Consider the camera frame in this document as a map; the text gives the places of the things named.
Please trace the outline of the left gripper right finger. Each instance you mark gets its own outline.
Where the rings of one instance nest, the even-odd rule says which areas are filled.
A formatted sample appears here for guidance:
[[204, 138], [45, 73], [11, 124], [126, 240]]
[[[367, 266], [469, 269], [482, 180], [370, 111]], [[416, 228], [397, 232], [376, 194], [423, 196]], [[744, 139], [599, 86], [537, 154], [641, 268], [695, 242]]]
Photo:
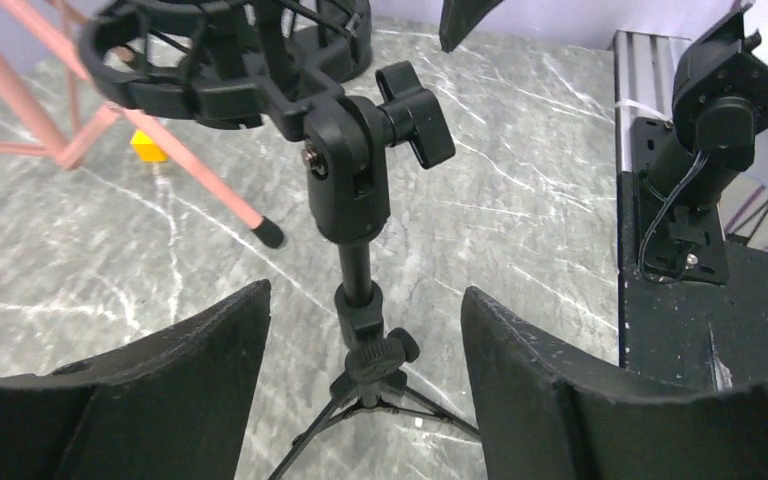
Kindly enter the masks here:
[[461, 329], [492, 479], [768, 479], [768, 380], [699, 391], [627, 371], [468, 288]]

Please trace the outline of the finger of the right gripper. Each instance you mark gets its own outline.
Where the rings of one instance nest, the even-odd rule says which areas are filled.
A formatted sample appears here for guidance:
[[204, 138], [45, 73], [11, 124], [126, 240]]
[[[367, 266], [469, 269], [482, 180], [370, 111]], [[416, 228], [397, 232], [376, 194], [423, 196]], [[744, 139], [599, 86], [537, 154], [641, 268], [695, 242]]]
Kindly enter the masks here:
[[453, 52], [502, 0], [444, 0], [439, 22], [442, 51]]

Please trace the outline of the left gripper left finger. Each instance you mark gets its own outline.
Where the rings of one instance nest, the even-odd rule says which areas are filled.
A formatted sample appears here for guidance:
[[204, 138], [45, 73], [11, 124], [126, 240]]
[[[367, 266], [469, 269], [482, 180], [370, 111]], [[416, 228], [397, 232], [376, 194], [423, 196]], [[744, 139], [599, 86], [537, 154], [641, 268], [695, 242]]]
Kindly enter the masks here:
[[253, 282], [47, 375], [0, 378], [0, 479], [231, 479], [270, 326]]

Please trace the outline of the black shock-mount tripod stand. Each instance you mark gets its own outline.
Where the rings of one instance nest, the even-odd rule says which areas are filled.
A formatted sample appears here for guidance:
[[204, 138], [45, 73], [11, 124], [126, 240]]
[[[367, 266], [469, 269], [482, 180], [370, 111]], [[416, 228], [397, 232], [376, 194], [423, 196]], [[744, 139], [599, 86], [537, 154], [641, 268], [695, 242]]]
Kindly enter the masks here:
[[289, 41], [295, 12], [338, 30], [297, 1], [113, 1], [82, 28], [78, 52], [97, 90], [128, 110], [192, 120], [213, 129], [256, 128], [269, 117], [302, 144], [308, 201], [320, 234], [339, 251], [334, 294], [348, 352], [330, 399], [273, 470], [281, 478], [318, 434], [359, 413], [401, 414], [477, 427], [411, 388], [403, 365], [420, 348], [402, 328], [386, 330], [370, 245], [390, 217], [386, 151], [409, 144], [421, 167], [456, 149], [435, 94], [407, 61], [379, 69], [382, 103], [303, 64]]

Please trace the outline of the black round-base mic stand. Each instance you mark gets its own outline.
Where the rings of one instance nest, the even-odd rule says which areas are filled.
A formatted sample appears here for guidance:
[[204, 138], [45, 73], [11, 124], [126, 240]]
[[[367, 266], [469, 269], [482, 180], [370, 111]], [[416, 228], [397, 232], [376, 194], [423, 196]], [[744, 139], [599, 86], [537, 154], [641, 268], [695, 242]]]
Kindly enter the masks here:
[[315, 10], [338, 30], [292, 12], [289, 41], [294, 55], [338, 83], [360, 76], [373, 57], [370, 2], [314, 1], [304, 7]]

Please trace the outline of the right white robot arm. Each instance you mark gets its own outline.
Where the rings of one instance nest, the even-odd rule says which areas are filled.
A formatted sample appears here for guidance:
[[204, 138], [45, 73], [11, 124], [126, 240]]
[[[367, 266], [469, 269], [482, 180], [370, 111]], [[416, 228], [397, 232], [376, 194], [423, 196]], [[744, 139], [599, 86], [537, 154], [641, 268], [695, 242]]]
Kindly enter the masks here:
[[634, 262], [656, 285], [725, 284], [723, 191], [768, 130], [768, 14], [738, 2], [681, 54], [667, 112], [641, 108], [620, 145], [635, 191]]

